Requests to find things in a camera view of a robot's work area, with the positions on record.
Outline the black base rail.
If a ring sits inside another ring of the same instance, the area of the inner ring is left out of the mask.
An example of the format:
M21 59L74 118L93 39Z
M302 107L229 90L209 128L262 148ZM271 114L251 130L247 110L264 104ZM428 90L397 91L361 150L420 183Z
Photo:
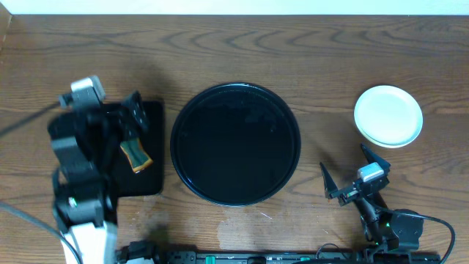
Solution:
M363 252L194 252L164 251L149 241L136 241L115 253L118 264L308 264L308 263L421 263L440 262L437 254L384 253L367 257Z

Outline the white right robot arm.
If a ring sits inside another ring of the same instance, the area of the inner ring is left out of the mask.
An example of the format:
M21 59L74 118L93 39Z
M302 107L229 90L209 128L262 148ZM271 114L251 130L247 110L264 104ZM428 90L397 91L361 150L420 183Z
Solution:
M419 248L424 220L407 209L391 211L380 195L389 184L391 165L364 144L361 150L368 162L357 171L358 179L339 189L324 164L320 164L325 197L337 199L341 206L354 204L361 216L365 238L384 252L406 254Z

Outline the mint plate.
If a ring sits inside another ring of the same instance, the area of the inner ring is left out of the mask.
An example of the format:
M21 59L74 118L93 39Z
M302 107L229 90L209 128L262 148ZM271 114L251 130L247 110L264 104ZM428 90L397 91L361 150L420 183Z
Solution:
M395 86L366 90L356 101L354 121L359 129L403 133L423 128L424 118L416 99Z

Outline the yellow plate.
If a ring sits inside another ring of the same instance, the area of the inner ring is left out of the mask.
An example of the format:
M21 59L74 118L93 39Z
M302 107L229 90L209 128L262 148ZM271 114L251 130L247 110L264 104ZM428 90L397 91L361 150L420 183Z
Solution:
M385 132L385 131L366 131L359 129L359 132L371 143L385 148L404 147L420 135L421 129L413 131L404 131L403 133Z

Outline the black rectangular tray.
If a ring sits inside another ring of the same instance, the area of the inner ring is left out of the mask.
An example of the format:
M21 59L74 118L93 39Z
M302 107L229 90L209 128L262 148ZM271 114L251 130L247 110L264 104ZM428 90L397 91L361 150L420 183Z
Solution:
M163 188L165 125L163 105L158 101L143 102L149 120L149 130L139 138L153 164L136 174L120 149L119 145L123 142L120 129L106 115L119 104L104 104L100 110L97 124L101 142L97 166L107 180L111 181L120 197L158 194Z

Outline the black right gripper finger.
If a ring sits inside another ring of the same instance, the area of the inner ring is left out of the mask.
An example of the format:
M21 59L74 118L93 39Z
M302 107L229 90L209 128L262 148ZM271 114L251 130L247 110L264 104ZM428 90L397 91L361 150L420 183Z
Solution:
M369 164L377 163L384 172L390 172L391 165L385 159L372 152L365 144L361 144L361 150Z
M320 162L320 169L323 177L325 197L327 199L337 198L338 188L335 182L333 181L333 178L330 176L329 171L326 169L325 165L322 162Z

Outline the orange green scrub sponge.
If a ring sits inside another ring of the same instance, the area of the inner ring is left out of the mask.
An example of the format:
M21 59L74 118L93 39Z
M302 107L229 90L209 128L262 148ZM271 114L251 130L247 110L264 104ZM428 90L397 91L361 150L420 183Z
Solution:
M137 174L153 164L153 160L144 150L140 138L123 141L119 146L134 173Z

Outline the black round tray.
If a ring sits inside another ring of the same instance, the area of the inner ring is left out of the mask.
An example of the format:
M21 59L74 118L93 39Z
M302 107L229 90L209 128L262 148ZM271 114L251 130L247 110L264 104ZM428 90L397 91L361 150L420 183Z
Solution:
M280 191L300 159L300 129L287 103L256 84L219 84L177 116L171 159L197 196L225 206L262 202Z

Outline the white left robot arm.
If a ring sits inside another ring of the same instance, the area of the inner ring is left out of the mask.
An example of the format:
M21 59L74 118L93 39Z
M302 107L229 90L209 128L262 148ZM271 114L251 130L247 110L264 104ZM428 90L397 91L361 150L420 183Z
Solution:
M153 162L140 141L149 127L141 95L134 92L117 105L75 92L60 101L73 108L48 125L58 173L66 179L60 183L53 176L53 215L79 263L114 263L119 199L110 175L114 160L124 153L134 173Z

